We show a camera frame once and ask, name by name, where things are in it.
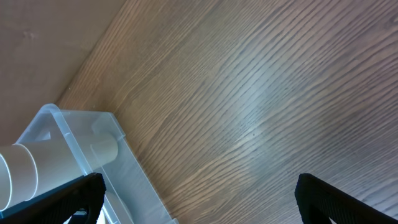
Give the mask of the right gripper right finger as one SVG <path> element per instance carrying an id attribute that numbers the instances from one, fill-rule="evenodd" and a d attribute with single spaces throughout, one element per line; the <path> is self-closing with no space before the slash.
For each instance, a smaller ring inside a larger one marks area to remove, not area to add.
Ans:
<path id="1" fill-rule="evenodd" d="M 396 219 L 309 173 L 299 175 L 295 199 L 304 224 L 397 224 Z"/>

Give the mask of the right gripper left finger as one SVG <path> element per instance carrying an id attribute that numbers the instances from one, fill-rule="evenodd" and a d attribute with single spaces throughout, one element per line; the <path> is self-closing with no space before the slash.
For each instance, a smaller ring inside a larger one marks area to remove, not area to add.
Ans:
<path id="1" fill-rule="evenodd" d="M 91 173 L 6 218 L 1 224 L 95 224 L 104 204 L 106 186 L 100 173 Z"/>

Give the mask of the cream tall cup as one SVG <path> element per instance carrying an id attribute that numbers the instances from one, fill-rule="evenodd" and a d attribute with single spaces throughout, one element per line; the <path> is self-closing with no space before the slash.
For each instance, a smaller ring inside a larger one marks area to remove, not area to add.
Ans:
<path id="1" fill-rule="evenodd" d="M 115 160 L 117 140 L 110 134 L 77 137 L 77 143 L 92 169 Z M 37 169 L 35 197 L 83 175 L 71 149 L 64 139 L 49 139 L 23 144 L 32 154 Z"/>
<path id="2" fill-rule="evenodd" d="M 32 199 L 36 190 L 32 154 L 21 144 L 1 146 L 1 211 Z"/>

